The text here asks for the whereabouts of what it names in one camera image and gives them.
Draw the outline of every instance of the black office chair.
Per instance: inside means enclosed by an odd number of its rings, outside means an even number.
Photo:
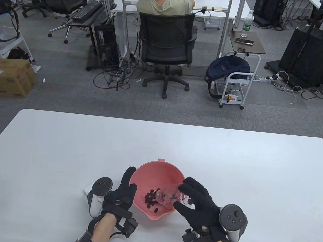
[[[187,64],[193,61],[193,49],[197,38],[197,28],[193,26],[195,14],[179,16],[161,16],[140,13],[140,33],[142,42],[142,61],[163,64],[163,70],[155,67],[154,73],[159,74],[152,78],[144,79],[142,86],[147,82],[164,81],[162,98],[167,98],[167,85],[169,81],[178,82],[185,86],[185,91],[190,90],[190,85],[170,75],[182,75],[182,69],[170,71],[170,65]]]
[[[61,26],[51,29],[48,33],[48,37],[52,37],[52,32],[67,27],[65,40],[64,40],[64,43],[67,44],[68,43],[68,39],[67,39],[68,32],[72,28],[71,26],[69,26],[67,24],[67,21],[70,20],[69,15],[74,10],[77,10],[81,6],[85,6],[87,4],[87,1],[86,0],[46,0],[45,2],[47,4],[47,7],[52,12],[65,15],[65,22],[63,22],[63,24]],[[89,30],[87,30],[86,28],[82,28],[82,27],[76,27],[76,28],[79,28],[79,29],[87,32],[86,37],[90,37]]]
[[[47,15],[44,13],[43,9],[46,9],[46,4],[43,2],[43,0],[31,0],[31,3],[24,3],[21,1],[21,8],[22,8],[22,15],[27,18],[27,12],[30,10],[39,10],[43,17],[46,18]]]

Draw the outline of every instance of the clear plastic cup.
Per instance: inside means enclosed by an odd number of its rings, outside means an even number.
[[[193,199],[178,190],[180,185],[173,184],[156,191],[156,201],[165,206],[173,205],[174,202],[178,201],[190,207],[193,204]]]

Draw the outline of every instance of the pink plastic bowl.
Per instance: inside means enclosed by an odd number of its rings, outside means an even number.
[[[171,214],[175,210],[173,207],[166,208],[161,204],[155,204],[147,208],[145,196],[151,189],[156,190],[167,185],[182,183],[184,179],[182,172],[164,159],[148,162],[140,166],[130,179],[130,184],[135,183],[138,186],[133,204],[151,220]]]

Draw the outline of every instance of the computer tower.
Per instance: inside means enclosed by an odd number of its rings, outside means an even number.
[[[279,67],[290,71],[310,86],[318,86],[323,84],[323,31],[314,28],[304,46],[304,38],[309,28],[301,26],[295,29]]]
[[[105,25],[95,25],[97,53],[102,67],[118,67],[119,53],[113,21]]]
[[[255,21],[262,27],[280,26],[287,0],[256,0]]]

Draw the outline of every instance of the black glove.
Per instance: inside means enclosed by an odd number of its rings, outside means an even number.
[[[117,224],[120,222],[122,217],[131,218],[132,216],[132,213],[129,212],[128,209],[133,203],[133,198],[137,191],[137,185],[131,184],[129,186],[129,181],[135,171],[135,167],[129,167],[123,174],[119,188],[104,196],[101,215],[106,213],[114,214],[117,219]]]
[[[186,218],[194,231],[200,233],[202,226],[205,226],[213,241],[226,240],[226,231],[219,221],[220,207],[214,204],[209,192],[192,177],[186,178],[178,190],[193,199],[194,210],[180,202],[175,202],[174,208]]]

